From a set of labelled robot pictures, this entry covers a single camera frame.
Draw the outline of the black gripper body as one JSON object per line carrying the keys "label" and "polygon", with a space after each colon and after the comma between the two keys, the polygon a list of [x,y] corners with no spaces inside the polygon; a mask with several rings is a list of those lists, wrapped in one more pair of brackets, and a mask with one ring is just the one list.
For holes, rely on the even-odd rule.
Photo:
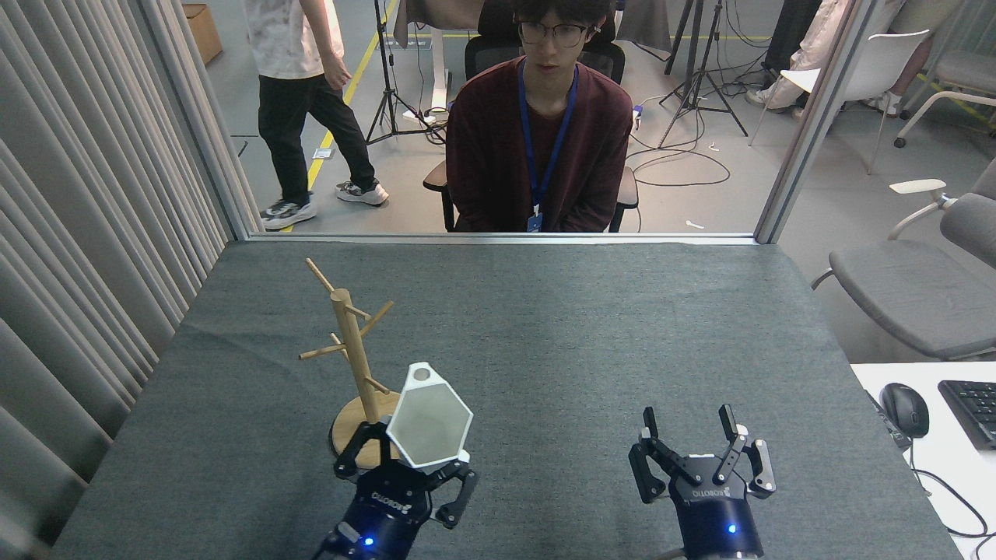
{"label": "black gripper body", "polygon": [[687,457],[680,474],[670,478],[670,499],[675,504],[687,558],[761,558],[763,546],[747,503],[747,486],[736,472],[722,482],[713,481],[718,457]]}
{"label": "black gripper body", "polygon": [[381,465],[359,476],[338,524],[338,553],[349,559],[405,559],[430,517],[430,479],[405,465]]}

